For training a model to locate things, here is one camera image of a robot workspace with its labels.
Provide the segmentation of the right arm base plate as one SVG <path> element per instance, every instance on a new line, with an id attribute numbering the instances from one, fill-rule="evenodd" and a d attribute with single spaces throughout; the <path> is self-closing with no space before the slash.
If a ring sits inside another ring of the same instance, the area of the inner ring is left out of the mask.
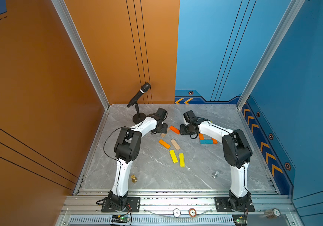
<path id="1" fill-rule="evenodd" d="M 254 204 L 249 196 L 236 197 L 215 197 L 217 212 L 255 212 Z"/>

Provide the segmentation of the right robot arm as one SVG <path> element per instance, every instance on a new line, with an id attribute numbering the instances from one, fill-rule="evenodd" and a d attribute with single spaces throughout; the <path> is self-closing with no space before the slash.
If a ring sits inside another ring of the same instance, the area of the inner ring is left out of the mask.
<path id="1" fill-rule="evenodd" d="M 229 203 L 232 209 L 240 209 L 251 196 L 247 186 L 247 170 L 253 152 L 244 132 L 217 126 L 209 120 L 186 122 L 180 125 L 179 131 L 182 135 L 207 135 L 222 143 L 224 158 L 231 168 Z"/>

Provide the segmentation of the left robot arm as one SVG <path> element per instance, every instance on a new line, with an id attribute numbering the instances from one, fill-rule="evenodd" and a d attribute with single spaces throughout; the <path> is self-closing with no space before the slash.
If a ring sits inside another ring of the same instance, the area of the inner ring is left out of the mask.
<path id="1" fill-rule="evenodd" d="M 141 139 L 147 133 L 165 133 L 167 124 L 163 121 L 165 114 L 150 114 L 142 122 L 132 127 L 122 127 L 114 146 L 117 161 L 114 185 L 109 191 L 108 198 L 114 208 L 123 210 L 127 207 L 128 179 L 133 162 L 139 155 Z"/>

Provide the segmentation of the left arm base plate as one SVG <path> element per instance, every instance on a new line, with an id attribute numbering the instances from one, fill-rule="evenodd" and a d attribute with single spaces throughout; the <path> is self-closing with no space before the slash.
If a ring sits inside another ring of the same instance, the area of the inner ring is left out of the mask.
<path id="1" fill-rule="evenodd" d="M 127 197 L 122 202 L 114 202 L 111 198 L 106 198 L 103 202 L 101 211 L 106 213 L 121 212 L 126 213 L 131 210 L 132 213 L 139 212 L 140 210 L 140 197 Z"/>

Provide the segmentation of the long orange block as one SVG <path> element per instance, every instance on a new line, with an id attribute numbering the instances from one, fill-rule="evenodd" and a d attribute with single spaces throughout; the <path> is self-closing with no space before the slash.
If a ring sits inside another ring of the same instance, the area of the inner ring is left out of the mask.
<path id="1" fill-rule="evenodd" d="M 176 133 L 176 134 L 180 134 L 180 130 L 179 130 L 179 129 L 177 129 L 176 127 L 174 127 L 174 126 L 170 126 L 169 128 L 170 128 L 170 130 L 171 130 L 171 131 L 173 131 L 174 133 Z"/>

